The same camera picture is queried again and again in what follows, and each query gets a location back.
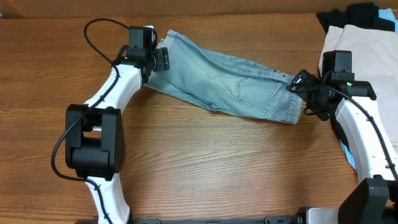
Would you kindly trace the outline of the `light blue denim shorts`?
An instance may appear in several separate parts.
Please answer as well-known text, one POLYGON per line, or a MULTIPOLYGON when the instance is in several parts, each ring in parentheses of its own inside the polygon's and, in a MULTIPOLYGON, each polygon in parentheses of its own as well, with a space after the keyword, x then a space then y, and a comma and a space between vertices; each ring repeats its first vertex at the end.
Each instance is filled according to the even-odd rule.
POLYGON ((152 72, 146 86, 201 108, 295 124, 302 100, 287 86, 293 77, 256 62, 199 47, 169 30, 158 44, 169 70, 152 72))

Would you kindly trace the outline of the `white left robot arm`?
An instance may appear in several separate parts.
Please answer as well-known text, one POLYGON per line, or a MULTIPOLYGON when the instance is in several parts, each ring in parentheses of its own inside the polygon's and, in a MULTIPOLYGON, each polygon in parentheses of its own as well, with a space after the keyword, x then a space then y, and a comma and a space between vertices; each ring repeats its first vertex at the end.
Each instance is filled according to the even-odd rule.
POLYGON ((126 156, 122 113, 151 72, 169 68, 167 48, 139 57, 125 45, 99 91, 84 104, 67 108, 65 162, 89 187, 97 223, 133 222, 119 175, 126 156))

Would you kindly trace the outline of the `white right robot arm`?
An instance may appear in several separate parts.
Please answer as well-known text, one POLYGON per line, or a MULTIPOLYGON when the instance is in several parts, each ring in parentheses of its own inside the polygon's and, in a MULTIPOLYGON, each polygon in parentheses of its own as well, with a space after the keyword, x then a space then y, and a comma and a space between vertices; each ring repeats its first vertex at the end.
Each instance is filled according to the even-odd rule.
POLYGON ((308 208, 296 223, 397 223, 397 155, 378 113, 369 82, 351 72, 329 71, 317 78, 300 71, 288 91, 297 94, 313 115, 333 122, 351 151, 358 186, 338 208, 308 208))

